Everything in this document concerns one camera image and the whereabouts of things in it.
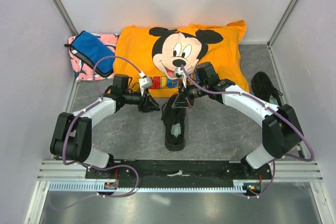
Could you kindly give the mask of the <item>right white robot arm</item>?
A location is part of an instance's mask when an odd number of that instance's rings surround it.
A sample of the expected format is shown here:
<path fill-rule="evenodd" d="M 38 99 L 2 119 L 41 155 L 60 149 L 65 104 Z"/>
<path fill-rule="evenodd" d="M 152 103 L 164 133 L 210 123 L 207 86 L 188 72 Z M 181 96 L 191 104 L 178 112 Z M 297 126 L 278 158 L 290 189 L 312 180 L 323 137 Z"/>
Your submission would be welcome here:
<path fill-rule="evenodd" d="M 193 80 L 184 67 L 177 67 L 174 75 L 182 80 L 173 108 L 190 108 L 196 98 L 209 98 L 230 106 L 255 121 L 262 129 L 262 143 L 241 161 L 241 174 L 254 178 L 266 163 L 285 156 L 303 139 L 294 109 L 263 101 L 244 91 L 234 82 L 219 78 L 211 63 L 196 67 L 198 80 Z"/>

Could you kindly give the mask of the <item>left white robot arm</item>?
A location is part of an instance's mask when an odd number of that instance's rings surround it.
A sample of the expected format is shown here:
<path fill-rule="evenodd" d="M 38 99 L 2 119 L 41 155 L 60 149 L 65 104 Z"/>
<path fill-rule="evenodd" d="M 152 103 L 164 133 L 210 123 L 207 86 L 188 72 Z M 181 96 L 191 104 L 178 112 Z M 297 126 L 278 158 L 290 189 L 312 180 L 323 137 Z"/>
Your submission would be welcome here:
<path fill-rule="evenodd" d="M 127 75 L 117 74 L 97 101 L 74 113 L 59 114 L 51 139 L 51 154 L 62 158 L 65 165 L 77 162 L 93 166 L 103 178 L 111 178 L 115 173 L 113 157 L 92 146 L 92 129 L 126 104 L 136 105 L 142 113 L 160 110 L 149 93 L 151 78 L 140 74 L 138 91 L 129 88 L 130 80 Z"/>

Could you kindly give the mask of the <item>black shoelace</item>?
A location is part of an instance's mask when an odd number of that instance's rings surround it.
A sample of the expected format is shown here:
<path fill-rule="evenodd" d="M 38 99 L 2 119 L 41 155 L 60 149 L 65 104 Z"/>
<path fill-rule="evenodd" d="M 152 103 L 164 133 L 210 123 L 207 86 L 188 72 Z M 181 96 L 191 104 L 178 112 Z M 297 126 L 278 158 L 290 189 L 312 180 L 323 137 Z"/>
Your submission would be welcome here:
<path fill-rule="evenodd" d="M 167 102 L 165 102 L 162 107 L 161 107 L 161 112 L 162 112 L 162 115 L 161 115 L 161 121 L 164 120 L 164 115 L 165 115 L 165 106 L 167 105 Z"/>

